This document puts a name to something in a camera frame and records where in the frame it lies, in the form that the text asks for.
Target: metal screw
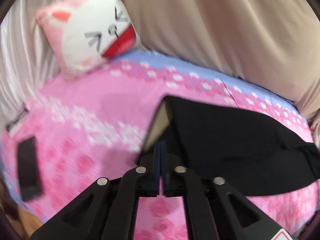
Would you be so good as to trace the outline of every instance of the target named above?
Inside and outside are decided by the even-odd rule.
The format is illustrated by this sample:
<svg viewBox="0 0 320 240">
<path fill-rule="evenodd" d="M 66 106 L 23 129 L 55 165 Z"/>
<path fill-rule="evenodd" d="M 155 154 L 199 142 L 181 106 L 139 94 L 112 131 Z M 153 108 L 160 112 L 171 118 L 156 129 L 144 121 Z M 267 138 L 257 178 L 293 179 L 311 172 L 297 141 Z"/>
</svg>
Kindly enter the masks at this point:
<svg viewBox="0 0 320 240">
<path fill-rule="evenodd" d="M 174 170 L 177 172 L 177 173 L 183 173 L 183 172 L 186 172 L 187 171 L 187 168 L 186 167 L 183 167 L 183 166 L 177 166 L 174 168 Z"/>
<path fill-rule="evenodd" d="M 216 177 L 213 179 L 213 182 L 217 185 L 225 184 L 226 180 L 222 177 Z"/>
<path fill-rule="evenodd" d="M 137 173 L 145 173 L 146 171 L 147 171 L 147 169 L 143 166 L 136 168 Z"/>
<path fill-rule="evenodd" d="M 108 183 L 108 180 L 106 178 L 100 178 L 97 180 L 98 185 L 103 186 Z"/>
</svg>

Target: bed sheet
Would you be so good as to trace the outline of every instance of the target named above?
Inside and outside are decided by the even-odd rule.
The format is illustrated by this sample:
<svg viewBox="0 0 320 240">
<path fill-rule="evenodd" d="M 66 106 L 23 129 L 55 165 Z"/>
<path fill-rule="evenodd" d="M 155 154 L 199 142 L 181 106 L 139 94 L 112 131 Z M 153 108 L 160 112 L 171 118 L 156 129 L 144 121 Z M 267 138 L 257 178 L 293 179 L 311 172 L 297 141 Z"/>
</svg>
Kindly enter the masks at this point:
<svg viewBox="0 0 320 240">
<path fill-rule="evenodd" d="M 312 141 L 306 120 L 289 101 L 179 59 L 133 51 L 71 83 L 58 75 L 27 102 L 30 113 L 20 129 L 2 136 L 0 168 L 11 197 L 46 222 L 97 178 L 123 176 L 135 167 L 157 105 L 168 94 L 268 114 Z M 44 194 L 25 203 L 16 147 L 30 135 L 37 138 Z M 287 194 L 248 198 L 294 233 L 316 211 L 318 189 L 315 182 Z M 140 198 L 134 239 L 187 239 L 182 199 Z"/>
</svg>

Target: warning sticker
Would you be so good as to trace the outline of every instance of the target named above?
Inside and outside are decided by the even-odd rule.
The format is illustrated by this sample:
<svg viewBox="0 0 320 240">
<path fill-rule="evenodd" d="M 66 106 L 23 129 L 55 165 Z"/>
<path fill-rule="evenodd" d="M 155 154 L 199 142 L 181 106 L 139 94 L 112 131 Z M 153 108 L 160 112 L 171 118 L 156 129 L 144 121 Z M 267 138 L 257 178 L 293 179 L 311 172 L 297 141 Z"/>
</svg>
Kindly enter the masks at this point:
<svg viewBox="0 0 320 240">
<path fill-rule="evenodd" d="M 283 228 L 271 240 L 293 240 Z"/>
</svg>

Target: pink and white pillow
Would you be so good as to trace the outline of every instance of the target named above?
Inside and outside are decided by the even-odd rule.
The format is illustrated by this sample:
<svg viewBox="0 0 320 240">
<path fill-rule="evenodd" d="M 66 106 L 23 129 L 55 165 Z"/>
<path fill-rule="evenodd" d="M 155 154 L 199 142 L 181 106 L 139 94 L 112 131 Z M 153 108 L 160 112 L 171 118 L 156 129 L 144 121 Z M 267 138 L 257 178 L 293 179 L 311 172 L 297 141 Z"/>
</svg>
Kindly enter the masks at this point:
<svg viewBox="0 0 320 240">
<path fill-rule="evenodd" d="M 36 20 L 67 81 L 140 42 L 121 0 L 65 0 L 39 9 Z"/>
</svg>

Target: smartphone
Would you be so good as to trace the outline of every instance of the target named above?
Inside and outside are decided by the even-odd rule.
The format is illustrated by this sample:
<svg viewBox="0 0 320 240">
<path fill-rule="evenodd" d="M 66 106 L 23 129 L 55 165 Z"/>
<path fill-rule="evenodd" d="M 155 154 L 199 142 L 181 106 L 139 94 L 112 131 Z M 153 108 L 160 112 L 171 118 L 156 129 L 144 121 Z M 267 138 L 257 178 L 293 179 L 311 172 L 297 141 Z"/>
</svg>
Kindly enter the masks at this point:
<svg viewBox="0 0 320 240">
<path fill-rule="evenodd" d="M 17 154 L 21 197 L 23 201 L 29 201 L 42 194 L 36 156 L 36 137 L 20 142 Z"/>
</svg>

